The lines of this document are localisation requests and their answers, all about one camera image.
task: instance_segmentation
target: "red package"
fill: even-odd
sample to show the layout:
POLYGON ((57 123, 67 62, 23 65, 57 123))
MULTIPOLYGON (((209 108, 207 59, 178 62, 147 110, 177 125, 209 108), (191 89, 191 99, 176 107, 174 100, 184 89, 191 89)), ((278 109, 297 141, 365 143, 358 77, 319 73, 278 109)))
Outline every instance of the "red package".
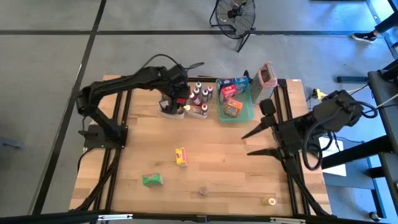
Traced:
POLYGON ((224 105, 227 102, 227 100, 233 97, 235 94, 236 94, 235 85, 230 85, 222 88, 219 95, 220 103, 224 105))

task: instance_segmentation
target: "green box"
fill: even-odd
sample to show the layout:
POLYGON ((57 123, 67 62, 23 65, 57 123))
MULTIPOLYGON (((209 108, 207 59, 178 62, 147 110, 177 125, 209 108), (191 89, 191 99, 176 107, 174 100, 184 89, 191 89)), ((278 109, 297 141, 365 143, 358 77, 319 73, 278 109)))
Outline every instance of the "green box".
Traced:
POLYGON ((218 117, 221 122, 247 122, 251 121, 254 118, 254 109, 253 109, 253 102, 251 101, 251 94, 250 94, 250 85, 246 88, 246 91, 242 94, 237 94, 233 98, 243 103, 243 107, 241 112, 239 112, 236 118, 230 117, 225 114, 225 105, 222 105, 218 100, 220 95, 220 90, 218 89, 218 85, 216 85, 216 96, 217 104, 218 104, 218 117))
POLYGON ((147 187, 163 185, 163 177, 159 173, 142 175, 142 183, 147 187))

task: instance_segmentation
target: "shoe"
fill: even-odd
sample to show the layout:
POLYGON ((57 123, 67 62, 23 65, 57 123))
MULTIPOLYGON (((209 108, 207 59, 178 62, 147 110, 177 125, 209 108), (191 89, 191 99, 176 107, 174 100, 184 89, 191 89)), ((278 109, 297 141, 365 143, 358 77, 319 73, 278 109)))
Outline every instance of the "shoe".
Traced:
POLYGON ((351 34, 351 38, 358 41, 364 41, 370 44, 376 40, 376 36, 370 37, 369 34, 361 34, 361 33, 351 34))

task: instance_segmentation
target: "small yellow box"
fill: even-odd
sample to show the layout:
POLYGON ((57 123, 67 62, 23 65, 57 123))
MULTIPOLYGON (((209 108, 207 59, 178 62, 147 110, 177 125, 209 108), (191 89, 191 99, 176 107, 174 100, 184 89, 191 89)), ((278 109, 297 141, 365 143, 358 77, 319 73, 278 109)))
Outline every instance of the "small yellow box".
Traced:
POLYGON ((182 148, 178 148, 175 149, 175 158, 176 158, 176 162, 177 165, 179 165, 180 167, 184 167, 187 166, 187 156, 185 155, 185 149, 182 148))

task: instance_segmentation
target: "fan stand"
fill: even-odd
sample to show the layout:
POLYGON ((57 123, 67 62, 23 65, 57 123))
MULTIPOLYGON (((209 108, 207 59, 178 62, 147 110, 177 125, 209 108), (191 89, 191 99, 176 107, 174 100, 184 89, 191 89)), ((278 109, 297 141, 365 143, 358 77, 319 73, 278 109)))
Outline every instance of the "fan stand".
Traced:
MULTIPOLYGON (((210 16, 210 19, 209 19, 209 23, 210 23, 211 27, 215 27, 215 26, 218 26, 218 27, 228 26, 228 27, 230 27, 232 30, 234 30, 234 32, 236 32, 235 27, 233 27, 233 26, 231 26, 231 25, 229 25, 229 24, 226 24, 226 25, 213 25, 213 24, 211 23, 211 19, 213 18, 214 13, 216 12, 216 9, 217 9, 218 2, 219 2, 219 1, 220 1, 220 0, 216 0, 216 6, 214 7, 213 12, 211 13, 211 16, 210 16)), ((255 29, 256 29, 255 27, 250 28, 250 31, 248 32, 248 34, 246 34, 246 38, 242 37, 242 40, 241 40, 241 43, 239 44, 237 53, 239 53, 239 52, 242 50, 242 47, 243 47, 243 45, 246 43, 246 41, 248 40, 248 38, 250 37, 251 32, 253 32, 255 29)))

